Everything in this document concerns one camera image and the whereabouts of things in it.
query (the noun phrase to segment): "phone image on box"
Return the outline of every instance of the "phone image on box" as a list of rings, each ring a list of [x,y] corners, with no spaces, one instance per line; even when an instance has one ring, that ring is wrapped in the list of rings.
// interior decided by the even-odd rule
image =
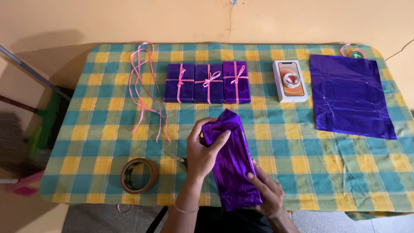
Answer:
[[[298,67],[295,62],[279,62],[279,70],[280,70],[280,77],[283,79],[283,77],[288,73],[295,73],[297,75],[299,74]],[[283,82],[283,91],[286,96],[304,96],[304,91],[302,87],[302,83],[294,88],[287,87]]]

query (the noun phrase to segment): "pink curling ribbon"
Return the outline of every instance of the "pink curling ribbon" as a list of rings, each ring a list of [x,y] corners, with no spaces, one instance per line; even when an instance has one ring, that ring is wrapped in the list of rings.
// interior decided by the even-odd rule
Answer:
[[[144,45],[144,44],[151,44],[151,46],[152,46],[152,51],[151,51],[151,55],[149,55],[149,57],[148,57],[148,59],[147,60],[145,60],[145,61],[143,61],[142,63],[140,63],[140,51],[146,51],[146,52],[148,52],[149,53],[149,51],[148,50],[146,50],[146,49],[141,49],[141,45]],[[134,57],[134,55],[137,53],[137,60],[138,60],[138,65],[137,66],[135,66],[135,64],[134,64],[134,62],[133,62],[133,57]],[[134,103],[136,104],[136,105],[138,105],[139,107],[141,107],[142,108],[142,110],[141,110],[141,117],[140,117],[140,121],[138,122],[138,125],[134,128],[134,130],[132,130],[132,132],[134,133],[136,130],[137,130],[137,128],[140,126],[140,124],[141,124],[141,121],[142,121],[142,118],[144,117],[144,110],[146,109],[146,110],[149,110],[149,111],[152,111],[152,112],[156,112],[157,114],[159,114],[160,115],[160,118],[159,118],[159,130],[158,130],[158,135],[157,135],[157,137],[156,137],[156,142],[158,142],[158,137],[159,137],[159,135],[160,135],[160,133],[161,133],[161,118],[163,118],[163,115],[161,114],[161,106],[158,104],[158,102],[154,99],[154,97],[148,92],[148,90],[145,88],[145,85],[144,85],[144,83],[142,82],[142,80],[141,80],[141,76],[140,76],[140,73],[141,73],[141,66],[143,65],[143,64],[145,64],[146,62],[148,62],[149,61],[149,66],[151,67],[151,74],[152,74],[152,79],[154,80],[154,83],[155,83],[155,85],[156,85],[156,88],[157,88],[157,90],[158,90],[158,93],[159,93],[159,96],[160,96],[160,99],[161,99],[161,103],[163,104],[163,106],[164,106],[164,109],[165,109],[165,127],[164,127],[164,133],[165,133],[165,138],[169,141],[169,142],[171,142],[171,139],[170,139],[170,137],[168,136],[168,133],[167,133],[167,119],[168,119],[168,114],[167,114],[167,109],[165,108],[165,104],[162,102],[162,98],[161,98],[161,92],[160,92],[160,90],[159,90],[159,87],[158,87],[158,84],[157,84],[157,82],[155,81],[155,74],[154,74],[154,67],[152,66],[152,61],[151,61],[151,57],[152,57],[152,55],[154,54],[154,45],[151,43],[151,42],[144,42],[144,43],[142,43],[142,44],[140,44],[139,46],[138,46],[138,50],[137,51],[135,51],[133,54],[131,54],[131,56],[130,56],[130,60],[131,60],[131,64],[132,64],[132,68],[133,68],[133,70],[131,71],[131,74],[130,74],[130,78],[129,78],[129,81],[128,81],[128,87],[129,87],[129,91],[130,91],[130,95],[131,95],[131,98],[132,98],[132,100],[134,101]],[[136,102],[135,100],[134,100],[134,97],[132,96],[132,91],[131,91],[131,79],[132,79],[132,74],[133,73],[136,73],[137,74],[137,81],[135,82],[135,93],[137,93],[137,95],[138,95],[138,102],[141,102],[141,104],[139,104],[138,102]],[[145,90],[145,92],[154,100],[154,102],[158,105],[158,109],[159,109],[159,112],[158,111],[156,111],[156,110],[153,110],[153,109],[151,109],[151,108],[148,108],[148,107],[146,107],[146,106],[144,106],[144,103],[143,103],[143,101],[142,101],[142,99],[141,99],[141,97],[140,97],[140,95],[139,95],[139,93],[138,93],[138,90],[137,90],[137,84],[138,84],[138,80],[142,83],[142,87],[144,88],[144,90]]]
[[[207,73],[208,73],[208,79],[205,79],[204,81],[197,81],[194,83],[203,83],[203,87],[207,87],[207,102],[211,104],[210,102],[210,82],[222,82],[223,80],[214,80],[218,78],[221,74],[220,71],[214,72],[213,75],[210,73],[210,65],[207,65]]]
[[[344,44],[344,45],[341,47],[341,54],[342,54],[342,56],[344,56],[344,57],[346,57],[346,56],[345,56],[345,54],[344,54],[344,47],[345,47],[345,46],[348,46],[348,45],[351,45],[351,44]],[[358,49],[354,49],[354,50],[352,50],[352,52],[355,52],[355,51],[360,52],[360,53],[362,54],[363,58],[365,58],[365,54],[364,54],[361,50],[358,50]]]
[[[223,77],[223,78],[235,78],[232,82],[231,82],[231,84],[235,84],[236,85],[236,103],[238,104],[238,79],[239,78],[249,78],[249,77],[247,77],[247,76],[240,76],[241,75],[241,73],[243,73],[243,71],[244,71],[244,68],[245,68],[245,66],[242,66],[241,67],[241,69],[239,70],[239,72],[238,72],[238,75],[237,76],[226,76],[226,77]],[[236,62],[234,62],[234,74],[236,74],[237,73],[237,67],[236,67]]]
[[[167,80],[166,80],[166,81],[174,81],[174,80],[178,80],[178,84],[177,84],[177,87],[178,87],[178,90],[177,90],[177,101],[178,101],[179,103],[181,103],[181,101],[180,101],[180,89],[181,89],[181,85],[183,85],[183,84],[184,84],[182,81],[194,82],[194,80],[193,80],[193,79],[182,79],[182,78],[183,78],[183,76],[184,76],[184,72],[185,72],[185,69],[183,69],[183,64],[181,63],[181,64],[180,64],[180,75],[178,76],[178,79],[167,79]]]

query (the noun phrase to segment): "bracelet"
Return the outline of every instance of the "bracelet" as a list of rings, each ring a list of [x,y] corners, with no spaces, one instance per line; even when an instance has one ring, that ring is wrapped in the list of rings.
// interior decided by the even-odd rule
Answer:
[[[181,212],[181,213],[183,213],[183,214],[193,214],[193,213],[195,213],[195,212],[197,212],[199,209],[200,209],[200,206],[196,209],[196,210],[194,210],[194,211],[184,211],[184,210],[180,210],[179,208],[177,208],[177,206],[176,206],[176,203],[174,202],[174,207],[176,208],[176,210],[178,211],[178,212]]]

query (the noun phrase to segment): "hand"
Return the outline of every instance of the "hand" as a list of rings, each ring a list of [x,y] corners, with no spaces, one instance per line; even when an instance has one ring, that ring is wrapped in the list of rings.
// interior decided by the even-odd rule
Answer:
[[[263,169],[257,165],[254,159],[252,162],[256,174],[258,174],[263,181],[261,182],[250,172],[247,174],[247,178],[264,197],[263,204],[256,206],[255,209],[260,214],[263,214],[266,218],[278,218],[281,216],[281,214],[286,213],[286,210],[284,210],[282,206],[284,197],[282,186],[270,178],[269,175],[266,174]]]
[[[230,131],[222,133],[217,140],[209,147],[200,144],[201,127],[207,123],[216,121],[217,118],[207,117],[198,120],[190,135],[187,138],[187,160],[188,175],[187,177],[204,179],[214,167],[217,153],[226,144],[230,136]]]

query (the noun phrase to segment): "metallic purple foil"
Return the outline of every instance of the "metallic purple foil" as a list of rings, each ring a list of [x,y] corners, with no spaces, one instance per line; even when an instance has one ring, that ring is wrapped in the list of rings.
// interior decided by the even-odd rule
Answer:
[[[242,72],[241,76],[248,76],[247,64],[245,61],[236,62],[236,69],[237,69],[236,73],[234,73],[234,61],[223,61],[223,77],[238,75],[238,72],[242,66],[245,66],[245,69]],[[223,79],[224,81],[224,102],[226,104],[236,103],[236,85],[235,83],[231,83],[234,79],[235,78]],[[249,79],[247,78],[239,78],[238,80],[238,100],[239,100],[239,104],[250,103]]]
[[[182,79],[194,80],[194,64],[183,64],[185,69]],[[167,79],[174,79],[165,82],[164,101],[178,103],[178,76],[180,75],[180,64],[168,64],[167,66]],[[194,82],[182,81],[183,84],[180,87],[180,101],[182,103],[194,103]]]
[[[376,61],[311,54],[316,129],[397,139]]]
[[[259,190],[247,179],[251,172],[256,175],[250,160],[249,149],[244,136],[240,117],[226,109],[217,121],[202,126],[207,146],[226,130],[230,138],[217,154],[213,175],[219,191],[221,205],[226,211],[262,204]]]
[[[195,66],[195,78],[194,81],[205,81],[209,79],[208,65],[196,65]],[[223,104],[224,92],[223,92],[223,69],[221,65],[210,65],[210,73],[213,75],[215,72],[220,71],[220,76],[215,78],[213,82],[210,82],[210,103]],[[196,104],[208,104],[207,101],[208,88],[203,86],[203,83],[194,84],[194,103]]]

